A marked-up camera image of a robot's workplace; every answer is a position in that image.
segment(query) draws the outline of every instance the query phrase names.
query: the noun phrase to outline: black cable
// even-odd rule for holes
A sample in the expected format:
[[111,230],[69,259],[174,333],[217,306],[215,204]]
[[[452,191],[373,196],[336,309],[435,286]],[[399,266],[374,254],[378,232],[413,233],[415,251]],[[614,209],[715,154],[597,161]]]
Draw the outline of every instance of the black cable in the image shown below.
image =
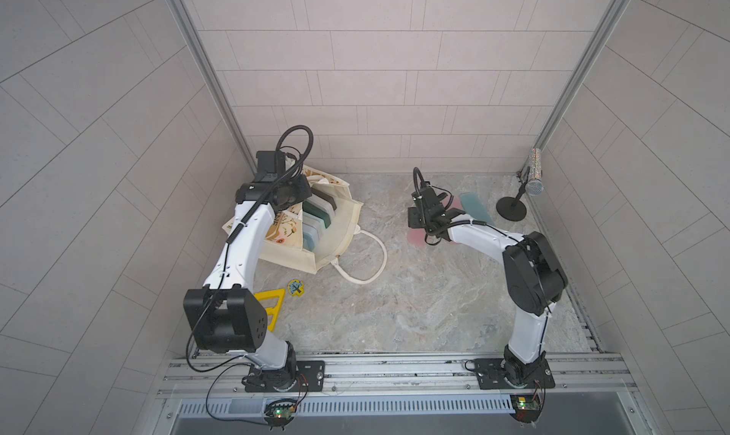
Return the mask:
[[210,408],[208,408],[208,398],[210,397],[210,391],[212,391],[212,390],[213,390],[213,386],[215,386],[215,383],[216,383],[216,382],[218,381],[218,379],[219,379],[219,378],[221,378],[221,376],[223,376],[223,374],[224,374],[224,373],[226,373],[226,372],[227,372],[228,370],[230,370],[231,368],[233,368],[233,367],[235,367],[235,366],[240,366],[240,365],[248,365],[248,363],[233,364],[232,366],[230,366],[230,367],[226,368],[226,369],[225,369],[225,370],[223,370],[223,371],[222,371],[221,373],[219,373],[219,374],[218,374],[218,376],[216,376],[216,377],[215,377],[215,379],[213,380],[213,384],[212,384],[212,385],[210,385],[210,387],[208,387],[208,393],[207,393],[207,394],[205,394],[205,412],[206,412],[206,413],[208,413],[208,416],[210,416],[211,418],[215,419],[216,421],[224,421],[224,422],[239,421],[239,422],[247,422],[247,423],[249,423],[249,424],[254,424],[254,425],[265,425],[265,426],[268,426],[269,424],[266,424],[265,422],[256,422],[256,421],[249,421],[248,419],[238,419],[238,418],[232,418],[232,419],[223,419],[223,418],[219,418],[219,417],[217,417],[217,416],[214,416],[214,415],[213,415],[213,413],[211,413],[211,412],[210,412]]

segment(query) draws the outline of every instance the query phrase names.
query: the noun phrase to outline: microphone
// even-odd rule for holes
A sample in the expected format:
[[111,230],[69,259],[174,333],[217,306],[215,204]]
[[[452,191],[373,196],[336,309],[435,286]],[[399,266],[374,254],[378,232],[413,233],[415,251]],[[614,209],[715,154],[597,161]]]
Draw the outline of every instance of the microphone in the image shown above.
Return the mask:
[[529,168],[527,172],[527,184],[525,190],[529,195],[538,195],[543,192],[543,165],[540,161],[540,148],[533,148],[530,150],[530,157],[527,161]]
[[497,201],[497,213],[505,220],[515,222],[524,220],[527,216],[527,207],[520,200],[522,195],[524,193],[538,195],[543,192],[543,165],[540,159],[540,149],[531,149],[527,160],[527,174],[518,175],[522,183],[516,197],[503,197]]

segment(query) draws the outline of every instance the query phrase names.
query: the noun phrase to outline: tiled wall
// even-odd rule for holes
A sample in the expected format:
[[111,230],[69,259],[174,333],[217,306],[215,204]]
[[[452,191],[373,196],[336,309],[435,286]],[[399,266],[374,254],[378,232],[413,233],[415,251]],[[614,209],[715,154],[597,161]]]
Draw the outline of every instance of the tiled wall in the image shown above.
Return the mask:
[[164,0],[0,21],[0,432],[129,435],[251,175]]
[[730,433],[728,2],[631,1],[534,198],[663,433]]
[[306,124],[326,171],[511,172],[609,0],[184,1],[254,152]]

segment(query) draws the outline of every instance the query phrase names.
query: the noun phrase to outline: metal frame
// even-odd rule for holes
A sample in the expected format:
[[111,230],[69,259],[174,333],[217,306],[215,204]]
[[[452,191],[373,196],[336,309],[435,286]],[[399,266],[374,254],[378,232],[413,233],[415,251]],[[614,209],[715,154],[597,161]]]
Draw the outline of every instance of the metal frame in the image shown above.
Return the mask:
[[598,54],[603,49],[604,45],[606,45],[606,41],[611,36],[613,29],[616,27],[618,20],[621,19],[621,15],[624,14],[624,11],[630,1],[631,0],[611,0],[611,2],[609,2],[606,12],[604,12],[603,17],[601,17],[601,20],[598,22],[598,26],[596,27],[593,36],[590,37],[588,46],[585,50],[583,50],[583,54],[580,57],[580,61],[578,61],[578,65],[576,65],[575,69],[573,69],[573,72],[571,73],[568,82],[565,84],[558,101],[555,102],[555,106],[552,108],[550,116],[547,117],[547,120],[543,125],[543,129],[537,135],[533,148],[544,149],[545,145],[548,144],[548,140],[552,136],[552,133],[555,132],[555,129],[558,127],[561,118],[565,114],[565,111],[568,110],[568,107],[573,101],[575,94],[578,92],[580,85],[588,76],[590,68],[596,62]]
[[231,131],[233,140],[236,142],[236,146],[239,148],[239,151],[243,155],[243,159],[246,161],[246,164],[251,169],[251,173],[255,174],[256,160],[251,153],[251,149],[248,147],[246,141],[243,139],[243,133],[241,132],[241,128],[238,126],[238,122],[233,116],[231,104],[229,104],[228,100],[225,98],[223,88],[218,82],[218,78],[215,75],[213,65],[210,63],[210,59],[206,55],[205,48],[203,47],[201,40],[200,38],[198,38],[198,32],[195,29],[195,26],[193,25],[190,16],[187,14],[183,0],[165,1],[170,7],[170,10],[172,10],[172,14],[175,17],[175,21],[178,23],[178,27],[180,29],[180,32],[182,33],[182,37],[185,39],[187,47],[190,49],[190,53],[193,55],[193,59],[195,60],[196,64],[200,68],[201,73],[203,74],[203,79],[210,89],[210,93],[213,96],[215,106],[218,108],[218,111],[223,116],[225,124]]

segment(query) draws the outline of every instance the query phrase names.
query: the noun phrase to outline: teal plastic piece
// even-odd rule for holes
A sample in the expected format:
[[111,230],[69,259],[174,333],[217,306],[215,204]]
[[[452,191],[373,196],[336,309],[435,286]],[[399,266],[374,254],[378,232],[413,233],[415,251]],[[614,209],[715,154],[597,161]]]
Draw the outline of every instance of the teal plastic piece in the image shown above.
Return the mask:
[[472,218],[484,221],[492,226],[497,226],[494,224],[494,220],[492,220],[492,217],[489,215],[489,211],[487,211],[486,207],[484,207],[484,204],[479,199],[477,193],[461,193],[459,194],[459,200],[461,201],[463,210],[470,214]]

